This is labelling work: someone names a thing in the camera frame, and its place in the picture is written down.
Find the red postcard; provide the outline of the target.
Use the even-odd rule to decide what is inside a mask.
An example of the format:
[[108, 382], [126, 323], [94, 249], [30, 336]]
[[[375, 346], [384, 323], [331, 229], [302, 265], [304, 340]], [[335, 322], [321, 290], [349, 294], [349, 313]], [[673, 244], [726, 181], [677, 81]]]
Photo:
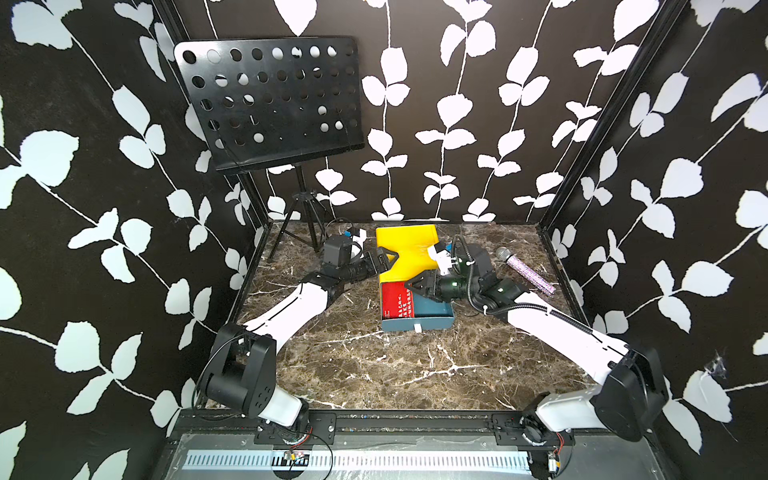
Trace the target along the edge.
[[413, 293], [404, 282], [384, 282], [381, 284], [382, 318], [413, 318], [415, 302]]

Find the yellow teal drawer cabinet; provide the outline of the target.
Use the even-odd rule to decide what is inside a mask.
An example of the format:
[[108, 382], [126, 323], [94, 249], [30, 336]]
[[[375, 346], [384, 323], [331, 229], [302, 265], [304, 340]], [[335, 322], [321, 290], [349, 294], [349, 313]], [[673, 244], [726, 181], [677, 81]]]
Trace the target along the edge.
[[389, 271], [379, 276], [381, 283], [405, 282], [425, 270], [437, 270], [438, 263], [428, 250], [439, 241], [434, 224], [379, 227], [377, 246], [398, 254]]

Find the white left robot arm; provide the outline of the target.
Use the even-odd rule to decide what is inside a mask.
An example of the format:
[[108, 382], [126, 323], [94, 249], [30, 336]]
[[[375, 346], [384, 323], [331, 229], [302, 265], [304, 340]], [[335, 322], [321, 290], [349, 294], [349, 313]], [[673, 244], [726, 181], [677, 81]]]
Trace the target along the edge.
[[343, 266], [325, 264], [266, 313], [243, 325], [222, 326], [197, 390], [236, 414], [304, 432], [308, 404], [277, 385], [277, 354], [306, 323], [326, 311], [346, 285], [386, 273], [398, 259], [398, 253], [379, 247]]

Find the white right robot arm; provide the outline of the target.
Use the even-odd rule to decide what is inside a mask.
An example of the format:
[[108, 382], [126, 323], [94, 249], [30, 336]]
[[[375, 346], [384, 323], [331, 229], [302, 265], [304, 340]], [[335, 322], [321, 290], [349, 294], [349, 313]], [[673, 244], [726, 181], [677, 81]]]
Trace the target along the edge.
[[604, 429], [637, 442], [669, 401], [662, 364], [651, 347], [631, 347], [546, 303], [515, 281], [494, 274], [442, 276], [426, 270], [405, 282], [434, 301], [466, 300], [478, 313], [531, 335], [581, 368], [595, 382], [584, 390], [547, 394], [533, 407], [535, 428], [551, 432]]

